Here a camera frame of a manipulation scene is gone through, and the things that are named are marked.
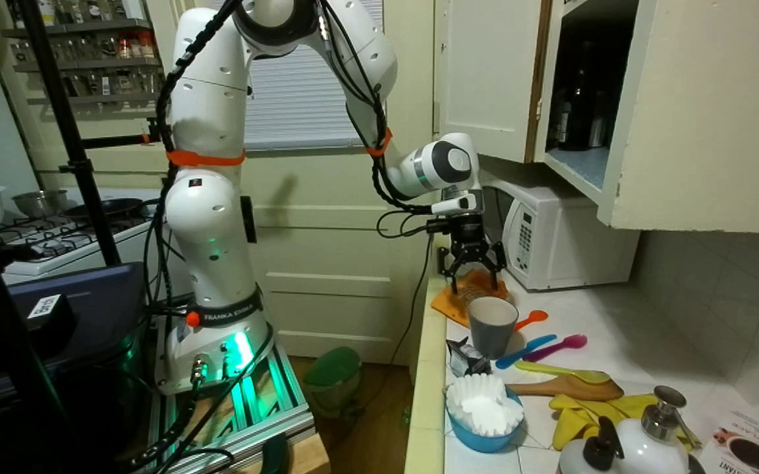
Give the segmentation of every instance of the wall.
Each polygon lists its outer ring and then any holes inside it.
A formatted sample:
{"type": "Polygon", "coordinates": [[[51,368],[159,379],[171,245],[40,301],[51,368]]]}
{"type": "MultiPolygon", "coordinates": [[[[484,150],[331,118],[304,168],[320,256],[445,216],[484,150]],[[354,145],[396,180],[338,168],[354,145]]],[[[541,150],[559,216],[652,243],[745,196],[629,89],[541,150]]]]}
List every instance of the wall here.
{"type": "Polygon", "coordinates": [[[637,287],[759,403],[759,235],[662,235],[644,241],[637,287]]]}

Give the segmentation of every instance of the upper cabinet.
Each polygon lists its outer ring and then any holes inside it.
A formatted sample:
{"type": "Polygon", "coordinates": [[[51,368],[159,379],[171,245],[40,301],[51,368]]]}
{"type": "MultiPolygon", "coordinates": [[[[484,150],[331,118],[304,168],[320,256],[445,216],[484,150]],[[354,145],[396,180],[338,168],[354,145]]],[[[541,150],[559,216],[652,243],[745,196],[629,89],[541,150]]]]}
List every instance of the upper cabinet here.
{"type": "Polygon", "coordinates": [[[441,131],[552,167],[611,227],[759,233],[759,5],[445,0],[437,19],[441,131]]]}

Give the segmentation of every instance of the kitchen counter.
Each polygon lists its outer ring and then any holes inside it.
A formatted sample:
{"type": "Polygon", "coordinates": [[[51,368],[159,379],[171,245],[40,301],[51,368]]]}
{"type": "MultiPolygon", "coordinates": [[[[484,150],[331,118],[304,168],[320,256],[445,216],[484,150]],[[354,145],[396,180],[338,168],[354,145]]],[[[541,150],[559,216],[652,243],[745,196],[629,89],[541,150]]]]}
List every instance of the kitchen counter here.
{"type": "MultiPolygon", "coordinates": [[[[528,408],[528,438],[515,453],[474,453],[463,447],[445,424],[444,387],[453,379],[445,367],[445,341],[461,341],[469,330],[429,308],[444,285],[445,279],[441,276],[429,279],[425,301],[405,472],[557,472],[559,450],[552,447],[557,429],[557,418],[548,408],[552,399],[521,399],[528,408]]],[[[629,285],[557,292],[524,292],[508,276],[505,285],[520,306],[520,317],[528,317],[533,308],[548,310],[548,322],[529,324],[524,337],[588,334],[584,349],[559,351],[542,363],[600,368],[611,374],[624,395],[640,395],[652,392],[657,384],[670,384],[689,399],[682,418],[702,439],[706,439],[727,412],[745,408],[741,395],[711,368],[711,363],[706,363],[629,285]]],[[[548,379],[542,374],[521,374],[520,368],[496,374],[505,383],[548,379]]]]}

